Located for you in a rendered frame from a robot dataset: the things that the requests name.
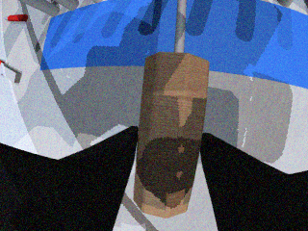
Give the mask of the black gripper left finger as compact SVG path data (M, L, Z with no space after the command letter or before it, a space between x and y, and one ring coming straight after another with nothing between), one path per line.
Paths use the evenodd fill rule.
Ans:
M132 126L59 159L0 142L0 189L54 213L66 231L113 231L138 141Z

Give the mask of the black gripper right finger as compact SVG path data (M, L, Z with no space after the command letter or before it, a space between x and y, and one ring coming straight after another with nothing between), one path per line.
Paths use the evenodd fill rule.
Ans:
M308 199L308 169L282 172L208 132L200 157L218 231L281 231Z

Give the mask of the blue flat strip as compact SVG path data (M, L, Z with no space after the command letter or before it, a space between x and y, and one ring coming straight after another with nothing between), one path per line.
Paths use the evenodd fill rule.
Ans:
M186 0L184 53L209 72L308 89L308 15L263 0ZM177 0L107 0L50 18L39 70L145 65L174 50Z

